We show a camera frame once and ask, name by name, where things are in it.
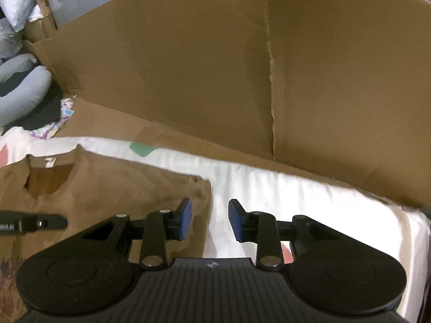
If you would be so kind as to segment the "brown t-shirt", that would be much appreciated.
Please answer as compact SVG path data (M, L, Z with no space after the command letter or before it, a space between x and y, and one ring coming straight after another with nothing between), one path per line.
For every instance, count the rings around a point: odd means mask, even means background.
M211 185L200 177L177 174L128 160L106 157L77 146L54 156L25 156L1 168L1 209L60 214L64 230L1 237L1 321L15 322L25 306L15 277L24 259L118 213L143 219L160 209L192 201L192 229L185 241L167 244L169 257L201 257L212 209Z

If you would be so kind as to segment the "brown cardboard panel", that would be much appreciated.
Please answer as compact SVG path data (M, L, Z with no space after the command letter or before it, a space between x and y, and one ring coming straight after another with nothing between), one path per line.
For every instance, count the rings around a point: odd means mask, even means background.
M77 97L62 136L430 204L427 0L112 0L23 43Z

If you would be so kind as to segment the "black cloth under pillow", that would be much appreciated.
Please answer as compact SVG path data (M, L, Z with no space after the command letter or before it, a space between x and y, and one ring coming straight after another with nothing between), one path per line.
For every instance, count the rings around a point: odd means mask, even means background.
M6 133L13 127L22 127L24 130L32 131L59 121L62 98L60 86L53 82L40 104L24 118L5 126L4 132Z

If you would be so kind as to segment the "light blue neck pillow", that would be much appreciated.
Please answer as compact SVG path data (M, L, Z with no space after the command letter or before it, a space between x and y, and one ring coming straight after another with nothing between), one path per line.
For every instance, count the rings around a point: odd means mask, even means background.
M1 65L1 127L27 116L44 99L52 83L50 71L29 53Z

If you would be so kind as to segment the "white patterned bed sheet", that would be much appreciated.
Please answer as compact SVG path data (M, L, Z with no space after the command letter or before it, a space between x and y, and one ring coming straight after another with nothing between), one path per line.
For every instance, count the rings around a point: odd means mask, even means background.
M252 246L238 244L230 228L227 219L230 199L239 200L249 212L268 212L280 220L306 215L398 259L408 277L398 313L409 322L419 318L427 283L430 237L427 217L420 211L391 201L379 201L351 188L134 142L96 137L41 140L14 128L1 137L1 146L8 150L9 163L27 155L57 155L80 146L99 155L210 181L213 210L204 250L206 257L251 255Z

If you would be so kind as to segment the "colourful patterned cloth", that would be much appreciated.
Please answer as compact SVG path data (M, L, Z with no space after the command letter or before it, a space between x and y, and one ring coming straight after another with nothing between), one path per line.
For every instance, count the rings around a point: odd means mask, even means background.
M52 139L75 113L74 108L75 101L73 98L62 99L58 115L43 119L34 129L29 130L29 134L36 139Z

